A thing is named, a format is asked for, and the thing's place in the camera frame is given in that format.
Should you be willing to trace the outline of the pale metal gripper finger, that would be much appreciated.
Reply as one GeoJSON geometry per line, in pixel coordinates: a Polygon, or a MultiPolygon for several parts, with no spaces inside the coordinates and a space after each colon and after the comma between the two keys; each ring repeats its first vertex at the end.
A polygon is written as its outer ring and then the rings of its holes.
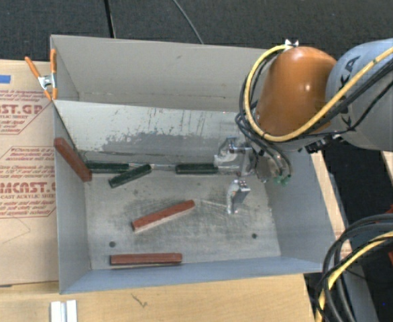
{"type": "Polygon", "coordinates": [[[217,154],[213,156],[213,165],[221,172],[241,174],[241,160],[236,152],[237,138],[226,138],[220,145],[217,154]]]}
{"type": "Polygon", "coordinates": [[[226,203],[227,213],[236,214],[238,205],[242,204],[246,196],[251,192],[245,180],[234,179],[227,190],[226,203]]]}

